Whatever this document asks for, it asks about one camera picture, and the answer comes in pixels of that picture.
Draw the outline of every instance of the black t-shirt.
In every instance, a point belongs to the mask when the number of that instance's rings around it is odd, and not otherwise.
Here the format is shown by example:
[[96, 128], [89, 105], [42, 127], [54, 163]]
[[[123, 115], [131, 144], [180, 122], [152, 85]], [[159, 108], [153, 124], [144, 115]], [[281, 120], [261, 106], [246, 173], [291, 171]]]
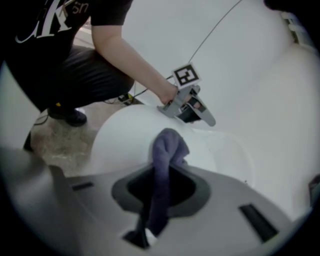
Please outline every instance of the black t-shirt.
[[11, 1], [5, 60], [14, 70], [49, 68], [63, 61], [78, 30], [123, 25], [132, 0]]

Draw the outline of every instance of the gray towel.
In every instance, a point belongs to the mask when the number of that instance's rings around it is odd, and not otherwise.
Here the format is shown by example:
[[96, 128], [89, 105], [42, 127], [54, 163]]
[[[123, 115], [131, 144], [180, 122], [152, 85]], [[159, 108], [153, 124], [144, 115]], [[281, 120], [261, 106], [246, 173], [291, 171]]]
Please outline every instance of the gray towel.
[[161, 131], [153, 143], [154, 181], [147, 228], [155, 236], [160, 234], [168, 222], [171, 198], [169, 164], [182, 165], [188, 154], [187, 144], [173, 129], [166, 128]]

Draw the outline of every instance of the black shoe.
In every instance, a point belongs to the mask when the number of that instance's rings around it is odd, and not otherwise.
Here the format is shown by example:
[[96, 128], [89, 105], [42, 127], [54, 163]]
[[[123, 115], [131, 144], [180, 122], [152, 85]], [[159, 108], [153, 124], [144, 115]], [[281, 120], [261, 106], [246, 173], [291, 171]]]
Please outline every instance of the black shoe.
[[64, 109], [61, 106], [48, 108], [48, 115], [53, 119], [65, 120], [73, 127], [83, 126], [87, 122], [85, 114], [75, 109]]

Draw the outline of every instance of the black and white tag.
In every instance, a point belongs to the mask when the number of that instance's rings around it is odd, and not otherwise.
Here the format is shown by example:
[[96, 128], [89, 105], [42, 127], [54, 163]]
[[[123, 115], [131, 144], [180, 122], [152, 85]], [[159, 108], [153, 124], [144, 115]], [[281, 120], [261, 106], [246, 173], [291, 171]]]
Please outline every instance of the black and white tag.
[[172, 75], [179, 90], [196, 85], [201, 81], [201, 78], [192, 63], [188, 63], [173, 70]]

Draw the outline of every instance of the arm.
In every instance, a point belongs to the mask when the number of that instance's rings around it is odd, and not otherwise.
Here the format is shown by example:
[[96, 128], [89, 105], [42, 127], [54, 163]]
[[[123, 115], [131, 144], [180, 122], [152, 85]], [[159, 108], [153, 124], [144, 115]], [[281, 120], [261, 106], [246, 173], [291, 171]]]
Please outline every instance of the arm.
[[92, 39], [101, 56], [154, 92], [163, 104], [175, 97], [177, 87], [169, 83], [122, 38], [122, 26], [92, 26]]

